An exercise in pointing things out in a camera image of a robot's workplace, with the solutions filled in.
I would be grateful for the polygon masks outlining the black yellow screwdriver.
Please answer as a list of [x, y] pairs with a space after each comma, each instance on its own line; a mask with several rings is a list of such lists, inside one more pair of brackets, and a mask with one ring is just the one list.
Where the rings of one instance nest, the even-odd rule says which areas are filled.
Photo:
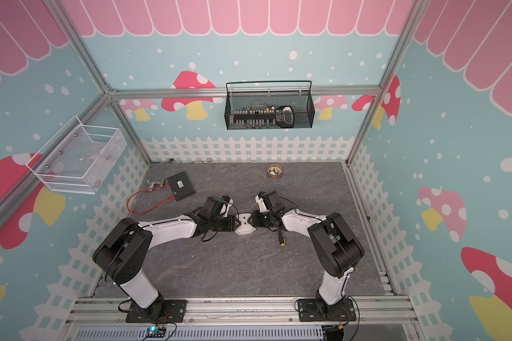
[[279, 240], [280, 245], [282, 247], [284, 247], [286, 245], [286, 241], [285, 241], [283, 232], [281, 230], [279, 230], [277, 232], [277, 236], [278, 236], [278, 240]]

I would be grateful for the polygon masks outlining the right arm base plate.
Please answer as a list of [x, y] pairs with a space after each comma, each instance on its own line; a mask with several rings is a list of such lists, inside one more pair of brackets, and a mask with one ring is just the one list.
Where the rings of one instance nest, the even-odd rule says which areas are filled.
[[337, 321], [347, 323], [356, 320], [354, 302], [343, 298], [334, 305], [327, 305], [321, 298], [300, 298], [294, 303], [301, 322]]

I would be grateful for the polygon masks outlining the white square alarm clock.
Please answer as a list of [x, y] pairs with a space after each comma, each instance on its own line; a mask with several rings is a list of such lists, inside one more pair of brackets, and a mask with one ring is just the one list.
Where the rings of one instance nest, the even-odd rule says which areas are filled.
[[251, 213], [242, 213], [239, 215], [238, 219], [240, 224], [235, 231], [237, 235], [245, 236], [254, 233], [255, 228], [250, 224], [252, 222], [251, 215]]

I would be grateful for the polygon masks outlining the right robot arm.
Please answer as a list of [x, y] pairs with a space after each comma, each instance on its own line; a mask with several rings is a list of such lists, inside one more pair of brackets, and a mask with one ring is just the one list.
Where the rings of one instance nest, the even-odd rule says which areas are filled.
[[280, 242], [284, 231], [310, 238], [320, 264], [324, 268], [317, 301], [327, 309], [338, 308], [346, 298], [345, 288], [350, 275], [365, 255], [365, 250], [353, 230], [339, 213], [327, 216], [305, 213], [288, 208], [285, 199], [276, 192], [258, 193], [255, 197], [259, 209], [250, 224], [275, 230]]

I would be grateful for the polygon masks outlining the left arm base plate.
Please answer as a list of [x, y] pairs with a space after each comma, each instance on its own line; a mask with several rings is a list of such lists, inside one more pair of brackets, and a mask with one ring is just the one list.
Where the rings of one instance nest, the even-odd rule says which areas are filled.
[[127, 312], [126, 323], [182, 323], [186, 312], [187, 300], [157, 299], [148, 308], [141, 308], [135, 302]]

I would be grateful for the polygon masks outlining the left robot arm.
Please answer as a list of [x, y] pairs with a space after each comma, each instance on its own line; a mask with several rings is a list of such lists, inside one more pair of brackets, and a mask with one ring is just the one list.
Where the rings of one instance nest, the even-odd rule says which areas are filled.
[[159, 291], [149, 281], [142, 266], [148, 251], [161, 244], [209, 232], [233, 232], [240, 226], [228, 196], [209, 197], [205, 204], [179, 217], [153, 222], [138, 222], [131, 217], [120, 220], [95, 250], [92, 260], [119, 286], [137, 308], [158, 304]]

